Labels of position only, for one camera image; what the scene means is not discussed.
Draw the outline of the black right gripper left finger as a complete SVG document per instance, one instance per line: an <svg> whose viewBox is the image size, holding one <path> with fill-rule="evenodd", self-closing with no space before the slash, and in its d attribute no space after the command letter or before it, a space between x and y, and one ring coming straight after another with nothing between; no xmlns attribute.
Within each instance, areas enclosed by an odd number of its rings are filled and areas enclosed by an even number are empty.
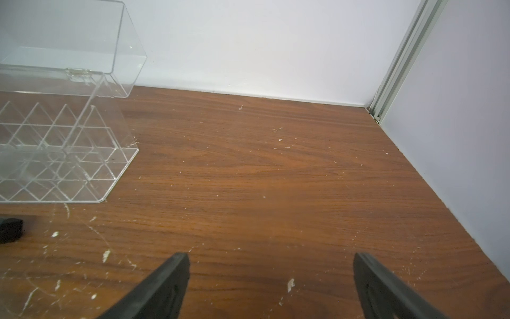
<svg viewBox="0 0 510 319"><path fill-rule="evenodd" d="M190 279L187 253L176 253L100 318L178 318Z"/></svg>

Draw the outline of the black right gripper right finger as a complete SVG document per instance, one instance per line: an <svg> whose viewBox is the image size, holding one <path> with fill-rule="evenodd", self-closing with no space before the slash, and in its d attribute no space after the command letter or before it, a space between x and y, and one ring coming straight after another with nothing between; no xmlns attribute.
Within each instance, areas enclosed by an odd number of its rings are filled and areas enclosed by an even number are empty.
<svg viewBox="0 0 510 319"><path fill-rule="evenodd" d="M355 254L353 272L365 318L446 318L369 253Z"/></svg>

